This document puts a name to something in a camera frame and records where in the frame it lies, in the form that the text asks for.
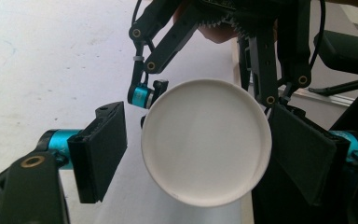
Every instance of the round white object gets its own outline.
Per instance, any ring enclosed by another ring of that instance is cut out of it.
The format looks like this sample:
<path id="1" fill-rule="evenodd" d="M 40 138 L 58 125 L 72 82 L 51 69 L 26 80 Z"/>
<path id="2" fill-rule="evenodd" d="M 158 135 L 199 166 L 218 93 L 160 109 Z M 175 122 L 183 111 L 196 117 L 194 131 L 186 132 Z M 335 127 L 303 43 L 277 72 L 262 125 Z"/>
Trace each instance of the round white object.
<path id="1" fill-rule="evenodd" d="M 165 92 L 142 130 L 148 172 L 173 198 L 210 207 L 231 203 L 265 173 L 271 133 L 258 102 L 240 87 L 198 79 Z"/>

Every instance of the cable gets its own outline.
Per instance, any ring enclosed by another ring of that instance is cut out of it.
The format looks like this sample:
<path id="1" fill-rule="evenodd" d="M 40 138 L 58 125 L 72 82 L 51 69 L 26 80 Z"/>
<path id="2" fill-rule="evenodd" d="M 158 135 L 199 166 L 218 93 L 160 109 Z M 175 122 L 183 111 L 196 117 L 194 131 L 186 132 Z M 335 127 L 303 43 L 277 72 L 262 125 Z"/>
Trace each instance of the cable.
<path id="1" fill-rule="evenodd" d="M 145 81 L 144 81 L 144 85 L 147 86 L 147 83 L 149 81 L 149 74 L 145 72 Z"/>
<path id="2" fill-rule="evenodd" d="M 324 36 L 324 24 L 326 20 L 326 3 L 324 0 L 320 0 L 321 3 L 321 24 L 319 26 L 319 36 L 315 45 L 315 51 L 313 51 L 312 58 L 310 59 L 310 69 L 312 69 L 315 64 L 316 57 L 319 53 L 319 48 L 321 47 L 323 36 Z"/>
<path id="3" fill-rule="evenodd" d="M 142 0 L 138 0 L 138 2 L 136 2 L 136 6 L 135 9 L 133 10 L 133 14 L 132 14 L 132 23 L 134 24 L 136 21 L 136 15 L 138 14 L 138 10 L 139 10 L 139 6 L 141 5 Z"/>

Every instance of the gear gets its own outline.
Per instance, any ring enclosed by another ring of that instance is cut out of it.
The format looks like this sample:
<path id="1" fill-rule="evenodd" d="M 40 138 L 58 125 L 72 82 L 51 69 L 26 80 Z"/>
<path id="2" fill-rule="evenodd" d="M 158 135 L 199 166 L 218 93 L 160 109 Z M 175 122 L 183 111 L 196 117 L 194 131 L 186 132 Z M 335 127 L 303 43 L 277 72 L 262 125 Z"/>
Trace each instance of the gear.
<path id="1" fill-rule="evenodd" d="M 231 17 L 230 22 L 231 26 L 234 28 L 234 31 L 238 34 L 238 37 L 244 37 L 248 35 L 248 32 L 241 26 L 241 22 Z"/>
<path id="2" fill-rule="evenodd" d="M 199 0 L 195 6 L 201 14 L 200 26 L 215 27 L 229 17 L 226 10 L 213 5 L 209 1 Z"/>

